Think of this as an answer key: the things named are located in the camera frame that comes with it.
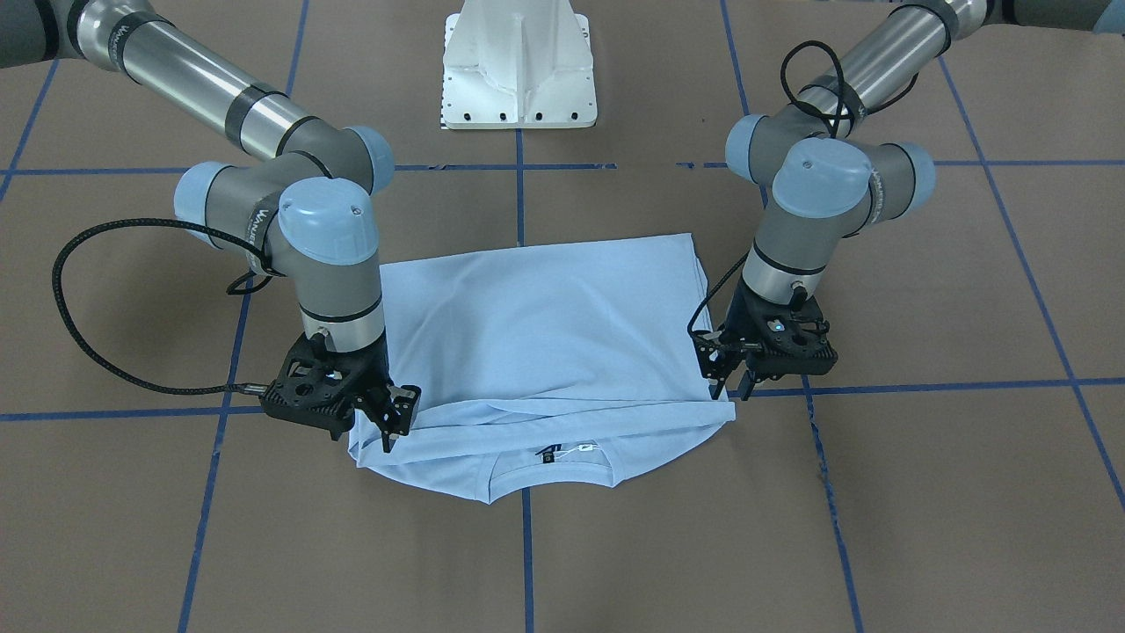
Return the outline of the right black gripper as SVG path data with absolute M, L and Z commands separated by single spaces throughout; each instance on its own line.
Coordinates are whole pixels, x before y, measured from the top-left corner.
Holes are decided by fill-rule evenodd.
M 327 429 L 340 440 L 353 429 L 356 412 L 379 429 L 382 453 L 410 435 L 421 389 L 394 385 L 385 336 L 353 352 L 331 352 L 325 336 L 294 341 L 284 368 L 262 394 L 262 409 L 273 419 Z

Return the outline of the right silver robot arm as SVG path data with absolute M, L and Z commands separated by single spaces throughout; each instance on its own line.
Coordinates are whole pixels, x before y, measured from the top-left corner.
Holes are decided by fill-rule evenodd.
M 186 170 L 172 220 L 105 221 L 68 241 L 51 284 L 79 349 L 148 391 L 249 394 L 268 416 L 326 429 L 333 440 L 362 418 L 389 452 L 410 433 L 421 389 L 394 385 L 389 372 L 374 196 L 390 183 L 396 161 L 381 134 L 338 128 L 306 112 L 194 40 L 148 1 L 4 1 L 3 66 L 58 58 L 128 76 L 256 159 L 253 168 L 202 162 Z M 304 331 L 270 383 L 151 383 L 110 363 L 80 335 L 62 288 L 68 259 L 99 234 L 132 227 L 184 229 L 209 247 L 240 252 L 248 272 L 228 293 L 254 293 L 273 278 L 292 281 Z

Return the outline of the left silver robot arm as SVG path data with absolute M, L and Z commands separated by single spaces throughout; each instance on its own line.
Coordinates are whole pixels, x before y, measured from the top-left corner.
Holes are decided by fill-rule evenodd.
M 904 1 L 855 48 L 804 40 L 780 65 L 788 103 L 734 125 L 726 164 L 770 192 L 747 252 L 728 272 L 735 291 L 722 324 L 688 328 L 708 392 L 720 399 L 784 376 L 824 376 L 837 361 L 814 292 L 842 239 L 916 211 L 936 168 L 912 143 L 849 141 L 868 116 L 904 97 L 922 67 L 984 25 L 1122 33 L 1120 1 Z

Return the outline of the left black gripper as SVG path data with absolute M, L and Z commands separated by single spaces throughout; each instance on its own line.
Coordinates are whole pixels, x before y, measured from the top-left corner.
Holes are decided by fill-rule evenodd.
M 726 322 L 716 331 L 693 327 L 704 306 L 701 302 L 688 322 L 688 336 L 712 400 L 720 399 L 728 377 L 739 365 L 746 370 L 736 396 L 747 401 L 756 385 L 784 376 L 824 376 L 838 360 L 828 340 L 831 324 L 803 289 L 798 289 L 791 302 L 776 304 L 740 283 Z

